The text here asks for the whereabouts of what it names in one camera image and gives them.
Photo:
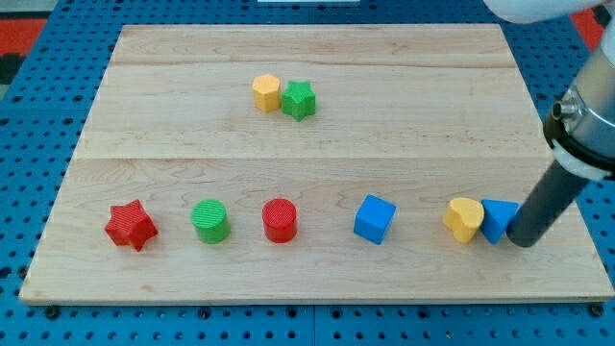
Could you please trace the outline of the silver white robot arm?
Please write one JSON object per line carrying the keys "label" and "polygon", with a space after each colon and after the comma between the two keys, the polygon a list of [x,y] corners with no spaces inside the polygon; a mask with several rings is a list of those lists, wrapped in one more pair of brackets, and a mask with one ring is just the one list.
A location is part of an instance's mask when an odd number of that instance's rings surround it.
{"label": "silver white robot arm", "polygon": [[[530,24],[580,12],[600,0],[484,0],[499,18]],[[569,172],[588,180],[614,178],[614,23],[544,124],[553,157]]]}

